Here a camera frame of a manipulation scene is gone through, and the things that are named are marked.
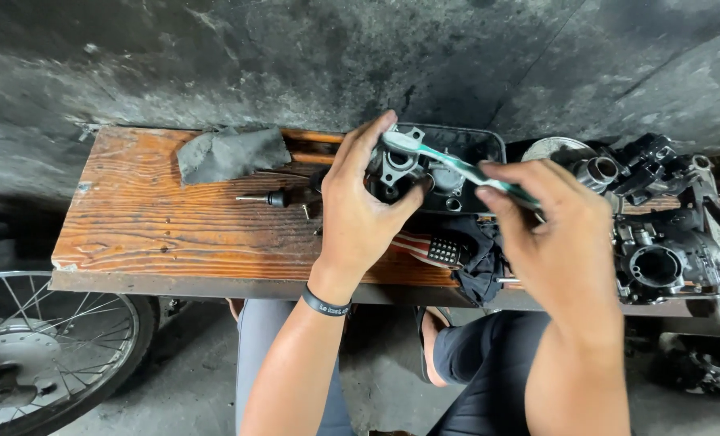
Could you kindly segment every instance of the gray pants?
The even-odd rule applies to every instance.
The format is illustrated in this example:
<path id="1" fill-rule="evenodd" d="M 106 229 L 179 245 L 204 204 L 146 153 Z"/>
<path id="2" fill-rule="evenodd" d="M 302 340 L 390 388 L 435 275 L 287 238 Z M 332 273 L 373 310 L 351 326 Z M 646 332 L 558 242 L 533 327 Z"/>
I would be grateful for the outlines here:
<path id="1" fill-rule="evenodd" d="M 236 432 L 268 348 L 295 302 L 247 300 L 239 315 L 236 373 Z M 435 340 L 435 367 L 450 384 L 465 390 L 430 435 L 527 435 L 524 389 L 540 335 L 550 318 L 543 312 L 503 311 L 461 327 L 442 330 Z M 354 436 L 347 404 L 333 368 L 318 436 Z"/>

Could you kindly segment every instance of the gray rag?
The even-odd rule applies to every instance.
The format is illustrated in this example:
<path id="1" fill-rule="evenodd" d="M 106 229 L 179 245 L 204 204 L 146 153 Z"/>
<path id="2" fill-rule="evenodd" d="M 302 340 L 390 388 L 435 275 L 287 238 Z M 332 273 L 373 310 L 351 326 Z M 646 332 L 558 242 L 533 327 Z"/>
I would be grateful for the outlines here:
<path id="1" fill-rule="evenodd" d="M 238 134 L 232 127 L 200 135 L 177 151 L 182 184 L 222 182 L 290 163 L 279 129 Z"/>

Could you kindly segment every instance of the rubber wristband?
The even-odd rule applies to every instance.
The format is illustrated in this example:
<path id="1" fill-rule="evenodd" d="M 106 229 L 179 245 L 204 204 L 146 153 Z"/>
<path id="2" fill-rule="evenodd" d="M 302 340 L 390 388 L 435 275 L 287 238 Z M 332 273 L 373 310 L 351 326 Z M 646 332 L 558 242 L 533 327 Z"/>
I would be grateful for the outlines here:
<path id="1" fill-rule="evenodd" d="M 301 294 L 303 301 L 306 302 L 309 307 L 316 310 L 317 312 L 328 315 L 329 317 L 343 317 L 349 312 L 349 307 L 352 306 L 352 301 L 349 300 L 344 306 L 334 306 L 333 304 L 324 302 L 316 297 L 315 294 L 309 290 L 309 286 L 303 287 L 303 293 Z"/>

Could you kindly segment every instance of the hand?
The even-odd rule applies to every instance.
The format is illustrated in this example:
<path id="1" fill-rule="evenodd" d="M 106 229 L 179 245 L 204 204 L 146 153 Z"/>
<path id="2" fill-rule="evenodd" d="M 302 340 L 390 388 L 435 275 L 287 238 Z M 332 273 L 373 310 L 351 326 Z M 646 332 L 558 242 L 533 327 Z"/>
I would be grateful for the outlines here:
<path id="1" fill-rule="evenodd" d="M 578 338 L 604 341 L 600 327 L 620 329 L 609 203 L 548 159 L 483 163 L 481 169 L 492 178 L 521 184 L 545 214 L 546 223 L 531 226 L 525 211 L 507 195 L 489 187 L 476 189 L 496 213 L 502 250 L 524 288 L 554 322 Z"/>
<path id="2" fill-rule="evenodd" d="M 371 150 L 397 119 L 388 111 L 348 133 L 322 182 L 322 253 L 312 267 L 309 289 L 326 302 L 349 301 L 365 272 L 422 205 L 426 186 L 417 185 L 387 205 L 363 185 Z"/>

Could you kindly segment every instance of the green toothbrush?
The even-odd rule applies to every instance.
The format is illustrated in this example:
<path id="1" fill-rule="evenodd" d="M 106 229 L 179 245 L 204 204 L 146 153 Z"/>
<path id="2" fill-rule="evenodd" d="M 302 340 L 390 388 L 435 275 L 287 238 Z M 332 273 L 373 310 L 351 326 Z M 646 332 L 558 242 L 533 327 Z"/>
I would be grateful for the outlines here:
<path id="1" fill-rule="evenodd" d="M 403 153 L 423 154 L 427 157 L 435 159 L 436 161 L 439 161 L 456 172 L 464 175 L 465 178 L 475 183 L 477 186 L 485 184 L 507 193 L 513 201 L 523 207 L 531 210 L 539 210 L 540 208 L 540 202 L 538 202 L 532 195 L 528 194 L 527 191 L 518 184 L 505 183 L 500 180 L 495 180 L 494 178 L 486 177 L 486 174 L 470 163 L 462 161 L 462 159 L 457 159 L 454 156 L 443 154 L 440 151 L 436 151 L 427 145 L 422 144 L 420 141 L 413 139 L 411 136 L 401 134 L 400 132 L 388 131 L 382 134 L 382 142 L 384 142 L 387 147 L 397 151 L 402 151 Z"/>

